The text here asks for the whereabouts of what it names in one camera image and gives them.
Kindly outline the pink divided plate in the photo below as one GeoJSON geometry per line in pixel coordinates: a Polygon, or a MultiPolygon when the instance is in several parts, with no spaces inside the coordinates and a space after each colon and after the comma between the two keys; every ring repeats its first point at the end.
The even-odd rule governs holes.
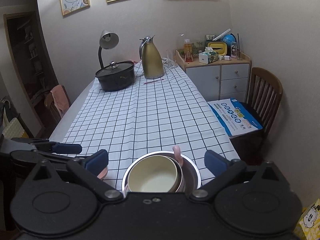
{"type": "Polygon", "coordinates": [[[107,176],[107,173],[108,173],[108,167],[105,167],[105,168],[97,175],[97,177],[98,177],[100,180],[104,180],[104,178],[107,176]]]}

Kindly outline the large steel mixing bowl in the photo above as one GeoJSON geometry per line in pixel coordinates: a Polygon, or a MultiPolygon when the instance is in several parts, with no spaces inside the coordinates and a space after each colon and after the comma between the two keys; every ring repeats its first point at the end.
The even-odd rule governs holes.
{"type": "Polygon", "coordinates": [[[158,151],[134,161],[124,174],[122,192],[184,192],[191,194],[201,186],[200,171],[185,155],[178,162],[174,152],[158,151]]]}

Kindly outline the cream foam pad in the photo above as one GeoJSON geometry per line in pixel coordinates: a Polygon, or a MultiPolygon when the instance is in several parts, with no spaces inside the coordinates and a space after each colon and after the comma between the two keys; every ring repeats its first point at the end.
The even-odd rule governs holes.
{"type": "Polygon", "coordinates": [[[2,134],[7,139],[22,138],[24,129],[17,118],[13,118],[4,128],[2,134]]]}

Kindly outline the wooden chair left side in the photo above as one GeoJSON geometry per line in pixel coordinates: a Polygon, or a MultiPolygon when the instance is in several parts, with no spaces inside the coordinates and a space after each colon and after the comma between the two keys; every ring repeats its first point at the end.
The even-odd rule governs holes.
{"type": "MultiPolygon", "coordinates": [[[[68,94],[67,94],[67,97],[68,97],[68,100],[69,100],[69,103],[70,103],[70,107],[71,107],[71,101],[69,99],[68,94]]],[[[63,117],[62,118],[60,117],[60,115],[59,115],[59,113],[58,113],[58,111],[57,111],[57,109],[56,109],[56,107],[54,105],[53,97],[52,97],[50,92],[45,97],[44,105],[45,105],[46,109],[48,109],[48,111],[50,112],[54,124],[57,125],[61,121],[61,119],[63,117]]]]}

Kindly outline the wooden chair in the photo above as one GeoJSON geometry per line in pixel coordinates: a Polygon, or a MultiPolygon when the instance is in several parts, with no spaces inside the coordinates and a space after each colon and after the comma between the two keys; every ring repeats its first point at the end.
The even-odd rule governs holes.
{"type": "MultiPolygon", "coordinates": [[[[68,97],[68,100],[69,100],[69,103],[70,103],[70,107],[71,107],[71,101],[69,99],[68,94],[67,94],[67,97],[68,97]]],[[[50,92],[45,97],[44,105],[45,105],[46,109],[48,109],[48,111],[50,112],[54,124],[57,125],[61,121],[61,119],[63,117],[62,118],[60,117],[60,115],[59,115],[59,113],[58,113],[58,111],[57,111],[57,109],[56,109],[56,107],[54,105],[53,97],[52,97],[50,92]]]]}
{"type": "Polygon", "coordinates": [[[263,162],[262,148],[276,117],[282,95],[282,84],[274,74],[264,68],[252,68],[248,96],[242,105],[262,129],[231,139],[238,156],[246,164],[260,165],[263,162]]]}

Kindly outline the pink towel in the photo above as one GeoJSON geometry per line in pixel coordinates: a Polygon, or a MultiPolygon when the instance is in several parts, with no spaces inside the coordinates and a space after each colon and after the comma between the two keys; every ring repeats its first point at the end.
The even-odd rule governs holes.
{"type": "Polygon", "coordinates": [[[62,85],[55,86],[50,91],[50,93],[53,97],[54,105],[55,105],[60,117],[62,118],[70,108],[70,103],[69,103],[67,94],[66,94],[62,85]]]}

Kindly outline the blue white package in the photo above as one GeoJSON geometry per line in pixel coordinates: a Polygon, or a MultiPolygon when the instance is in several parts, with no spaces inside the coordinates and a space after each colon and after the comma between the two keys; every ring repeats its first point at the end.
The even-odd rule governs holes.
{"type": "Polygon", "coordinates": [[[234,98],[210,101],[208,105],[230,138],[263,129],[241,102],[234,98]]]}

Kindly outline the white checked tablecloth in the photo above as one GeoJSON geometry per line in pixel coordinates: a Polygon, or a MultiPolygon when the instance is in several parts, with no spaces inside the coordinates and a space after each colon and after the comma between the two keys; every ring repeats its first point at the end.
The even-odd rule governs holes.
{"type": "Polygon", "coordinates": [[[99,150],[109,154],[105,182],[120,190],[127,168],[145,154],[171,151],[177,145],[200,171],[202,183],[213,179],[204,164],[212,150],[232,160],[238,157],[225,129],[181,68],[166,68],[156,83],[147,80],[140,63],[133,85],[105,92],[97,80],[89,88],[68,132],[66,143],[82,146],[81,156],[99,150]]]}

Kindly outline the wooden chair right side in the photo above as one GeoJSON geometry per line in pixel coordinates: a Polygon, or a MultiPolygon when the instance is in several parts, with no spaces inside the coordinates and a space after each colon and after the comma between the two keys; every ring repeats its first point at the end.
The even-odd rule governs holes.
{"type": "Polygon", "coordinates": [[[276,117],[282,95],[282,84],[274,74],[264,68],[252,68],[248,96],[242,105],[262,129],[231,139],[238,156],[246,164],[260,165],[263,162],[262,148],[276,117]]]}

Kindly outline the grey drawer cabinet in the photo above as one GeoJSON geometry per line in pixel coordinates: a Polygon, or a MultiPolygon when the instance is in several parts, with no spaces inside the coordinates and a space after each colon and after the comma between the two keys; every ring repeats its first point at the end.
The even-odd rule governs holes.
{"type": "Polygon", "coordinates": [[[198,58],[185,62],[177,54],[177,64],[194,83],[206,101],[235,98],[246,100],[251,73],[251,59],[242,54],[242,59],[217,60],[210,64],[200,63],[198,58]]]}

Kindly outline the black pot with glass lid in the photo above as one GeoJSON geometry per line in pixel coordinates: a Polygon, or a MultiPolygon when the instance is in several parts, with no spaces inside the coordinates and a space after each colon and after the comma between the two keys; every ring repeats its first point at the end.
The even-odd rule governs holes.
{"type": "Polygon", "coordinates": [[[132,61],[111,62],[96,72],[102,90],[115,92],[125,89],[135,81],[135,64],[132,61]]]}

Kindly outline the dark bookshelf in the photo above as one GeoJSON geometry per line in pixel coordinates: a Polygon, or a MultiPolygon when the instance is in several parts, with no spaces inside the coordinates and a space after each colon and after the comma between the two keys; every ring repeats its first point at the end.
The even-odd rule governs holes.
{"type": "Polygon", "coordinates": [[[4,31],[18,87],[31,116],[22,116],[33,136],[52,125],[44,105],[49,92],[58,82],[44,46],[36,13],[5,14],[4,31]]]}

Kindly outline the yellow cartoon box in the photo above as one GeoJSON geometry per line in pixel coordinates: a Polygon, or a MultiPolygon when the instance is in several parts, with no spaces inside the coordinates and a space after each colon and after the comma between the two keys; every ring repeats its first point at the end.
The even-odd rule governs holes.
{"type": "Polygon", "coordinates": [[[295,229],[294,234],[302,240],[320,239],[320,199],[304,210],[295,229]]]}

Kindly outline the red pen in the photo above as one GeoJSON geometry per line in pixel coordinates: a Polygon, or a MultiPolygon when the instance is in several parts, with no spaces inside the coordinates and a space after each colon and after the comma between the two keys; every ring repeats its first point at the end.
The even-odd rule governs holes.
{"type": "Polygon", "coordinates": [[[143,83],[143,84],[144,84],[144,85],[148,85],[148,84],[156,83],[156,82],[163,81],[163,80],[164,80],[164,79],[156,79],[156,80],[152,80],[152,81],[145,82],[145,83],[143,83]]]}

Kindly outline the white tissue box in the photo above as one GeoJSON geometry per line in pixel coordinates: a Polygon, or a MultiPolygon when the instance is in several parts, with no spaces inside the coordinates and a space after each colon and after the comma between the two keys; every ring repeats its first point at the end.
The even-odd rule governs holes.
{"type": "Polygon", "coordinates": [[[206,47],[204,52],[199,53],[199,62],[210,64],[219,59],[219,54],[212,47],[206,47]]]}

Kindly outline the grey desk lamp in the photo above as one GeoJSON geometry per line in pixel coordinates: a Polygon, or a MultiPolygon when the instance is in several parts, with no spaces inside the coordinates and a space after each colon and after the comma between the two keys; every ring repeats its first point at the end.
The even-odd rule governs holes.
{"type": "Polygon", "coordinates": [[[103,59],[102,59],[102,50],[106,49],[113,49],[115,48],[119,43],[119,36],[116,33],[103,30],[101,32],[100,38],[99,38],[99,48],[98,48],[98,60],[100,64],[100,68],[104,68],[103,59]]]}

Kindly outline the yellow tissue holder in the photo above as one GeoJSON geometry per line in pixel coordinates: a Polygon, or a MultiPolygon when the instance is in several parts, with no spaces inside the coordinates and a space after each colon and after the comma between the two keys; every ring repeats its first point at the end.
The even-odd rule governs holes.
{"type": "Polygon", "coordinates": [[[217,52],[219,55],[225,56],[227,54],[227,44],[223,41],[212,41],[207,44],[207,47],[213,49],[213,51],[217,52]]]}

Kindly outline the gold thermos jug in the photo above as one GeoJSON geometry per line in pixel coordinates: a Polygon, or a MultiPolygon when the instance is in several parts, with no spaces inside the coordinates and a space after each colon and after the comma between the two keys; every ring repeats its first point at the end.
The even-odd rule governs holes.
{"type": "Polygon", "coordinates": [[[146,79],[157,79],[164,75],[162,58],[153,43],[153,37],[147,36],[141,39],[139,56],[142,61],[143,72],[146,79]]]}

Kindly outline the clear glass cup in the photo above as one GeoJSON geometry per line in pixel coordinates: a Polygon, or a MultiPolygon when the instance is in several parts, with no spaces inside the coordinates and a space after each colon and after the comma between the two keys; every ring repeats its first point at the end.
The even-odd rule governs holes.
{"type": "Polygon", "coordinates": [[[169,68],[176,68],[177,67],[176,50],[174,50],[174,49],[167,50],[167,60],[168,60],[168,67],[169,68]]]}

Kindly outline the orange bottle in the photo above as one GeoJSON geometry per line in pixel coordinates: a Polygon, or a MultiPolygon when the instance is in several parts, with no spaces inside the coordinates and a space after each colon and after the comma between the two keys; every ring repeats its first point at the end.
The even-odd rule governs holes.
{"type": "Polygon", "coordinates": [[[184,40],[184,61],[193,62],[193,48],[189,39],[184,40]]]}

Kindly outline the blue globe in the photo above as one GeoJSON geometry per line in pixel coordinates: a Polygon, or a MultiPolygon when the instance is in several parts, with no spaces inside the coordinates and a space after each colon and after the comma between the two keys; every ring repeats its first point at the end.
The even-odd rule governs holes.
{"type": "Polygon", "coordinates": [[[236,42],[236,38],[233,34],[227,34],[222,38],[222,41],[225,42],[225,44],[227,44],[228,48],[231,48],[231,44],[233,42],[236,42]]]}

